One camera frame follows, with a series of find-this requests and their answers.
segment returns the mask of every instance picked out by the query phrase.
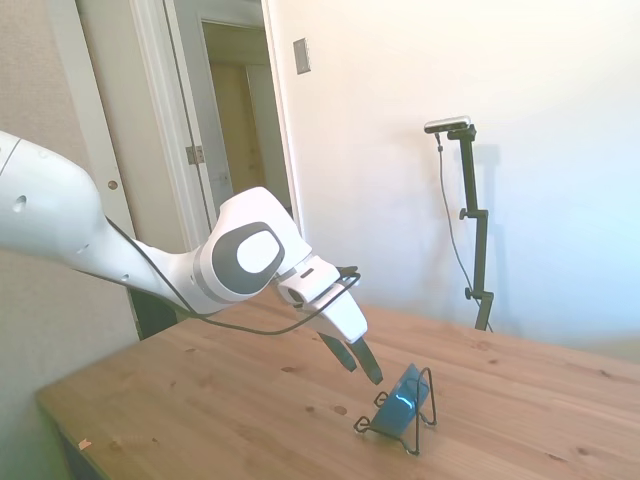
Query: black cable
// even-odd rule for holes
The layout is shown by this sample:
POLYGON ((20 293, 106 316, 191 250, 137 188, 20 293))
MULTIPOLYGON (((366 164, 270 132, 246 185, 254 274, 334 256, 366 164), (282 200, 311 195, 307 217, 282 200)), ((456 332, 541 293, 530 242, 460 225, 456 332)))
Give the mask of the black cable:
POLYGON ((196 312, 194 310, 194 308, 189 304, 189 302, 187 302, 187 300, 178 291, 178 289, 169 281, 169 279, 167 277, 165 277, 164 273, 162 273, 162 271, 160 271, 160 269, 154 263, 154 261, 151 260, 151 258, 149 258, 149 256, 146 254, 146 252, 142 248, 140 248, 140 245, 138 245, 129 235, 127 235, 120 227, 118 227, 109 217, 106 217, 106 218, 107 218, 107 222, 109 222, 109 225, 111 225, 114 228, 114 230, 116 232, 118 232, 122 236, 122 238, 124 238, 133 248, 136 249, 136 251, 142 256, 142 258, 145 259, 145 261, 149 264, 149 266, 151 266, 151 268, 153 268, 155 270, 155 272, 162 279, 162 281, 164 281, 164 283, 166 283, 167 286, 173 291, 173 293, 176 295, 176 297, 178 297, 178 299, 184 304, 186 309, 189 311, 189 315, 191 315, 194 318, 198 318, 198 319, 202 320, 203 322, 209 323, 211 325, 216 325, 216 326, 222 327, 222 328, 229 328, 229 329, 232 329, 232 330, 239 330, 241 332, 253 333, 255 335, 273 336, 273 335, 282 335, 284 333, 288 333, 288 332, 290 332, 292 330, 295 330, 298 327, 301 327, 305 323, 313 320, 315 317, 320 315, 323 311, 325 311, 327 308, 329 308, 329 306, 333 302, 338 300, 338 298, 340 298, 341 295, 343 295, 351 287, 353 287, 358 282, 358 280, 360 280, 360 274, 358 272, 356 272, 353 269, 345 270, 346 274, 342 273, 341 280, 347 280, 349 278, 351 278, 352 280, 347 285, 345 285, 344 288, 340 292, 338 292, 336 295, 334 295, 331 298, 331 300, 329 300, 327 303, 325 303, 322 307, 320 307, 318 310, 313 312, 311 315, 305 317, 304 319, 300 320, 299 322, 294 323, 293 325, 290 325, 290 326, 288 326, 286 328, 282 328, 280 330, 272 330, 272 331, 255 330, 253 328, 242 327, 240 325, 233 325, 233 324, 230 324, 230 323, 216 322, 215 320, 210 320, 207 316, 201 315, 198 312, 196 312))
MULTIPOLYGON (((464 264, 460 259, 460 254, 458 253, 458 246, 456 245, 456 239, 453 235, 453 225, 451 224, 451 214, 449 213, 449 202, 447 201, 447 194, 444 189, 444 176, 442 173, 442 150, 444 150, 444 148, 440 143, 440 134, 438 133, 436 133, 436 141, 438 142, 438 155, 440 156, 440 189, 442 190, 442 200, 444 201, 444 209, 447 214, 447 222, 449 223, 449 236, 451 237, 451 245, 453 245, 453 252, 456 254, 456 260, 458 260, 458 265, 460 265, 460 269, 462 270, 462 273, 464 273, 464 278, 467 279, 467 285, 469 286, 469 291, 473 291, 473 287, 471 286, 471 280, 469 279, 469 274, 467 273, 467 270, 466 268, 464 268, 464 264)), ((478 305, 478 308, 480 308, 480 302, 478 301, 478 299, 474 298, 473 300, 476 302, 476 305, 478 305)), ((489 331, 493 333, 493 328, 491 327, 491 324, 489 323, 488 320, 487 320, 487 327, 489 328, 489 331)))

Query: wall plate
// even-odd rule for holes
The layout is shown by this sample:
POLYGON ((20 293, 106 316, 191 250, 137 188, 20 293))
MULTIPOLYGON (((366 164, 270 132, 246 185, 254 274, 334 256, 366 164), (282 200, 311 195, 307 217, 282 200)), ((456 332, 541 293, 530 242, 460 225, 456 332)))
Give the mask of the wall plate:
POLYGON ((301 38, 293 42, 293 53, 296 57, 298 75, 310 72, 311 64, 309 63, 309 47, 307 46, 306 38, 301 38))

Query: table surface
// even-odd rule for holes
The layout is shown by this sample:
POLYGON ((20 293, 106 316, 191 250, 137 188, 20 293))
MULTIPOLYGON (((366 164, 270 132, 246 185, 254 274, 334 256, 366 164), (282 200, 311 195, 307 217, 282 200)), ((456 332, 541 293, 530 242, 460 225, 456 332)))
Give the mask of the table surface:
MULTIPOLYGON (((114 479, 640 478, 640 366, 364 311, 379 386, 347 372, 310 329, 259 337, 191 319, 38 399, 114 479), (352 428, 411 362, 432 368, 438 408, 420 457, 352 428)), ((216 316, 258 328, 292 318, 271 293, 216 316)))

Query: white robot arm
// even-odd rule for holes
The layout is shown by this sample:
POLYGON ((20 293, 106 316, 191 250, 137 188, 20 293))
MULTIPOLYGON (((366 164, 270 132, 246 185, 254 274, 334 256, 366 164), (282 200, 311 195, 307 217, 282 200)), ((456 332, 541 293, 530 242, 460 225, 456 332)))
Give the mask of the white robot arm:
POLYGON ((205 320, 253 297, 275 279, 278 292, 299 316, 315 314, 307 325, 346 368, 353 371, 356 363, 341 341, 372 382, 382 380, 362 338, 367 322, 345 291, 354 271, 345 274, 313 255, 287 212, 264 188, 225 202, 204 245, 169 254, 114 228, 82 168, 0 131, 0 248, 151 293, 205 320))

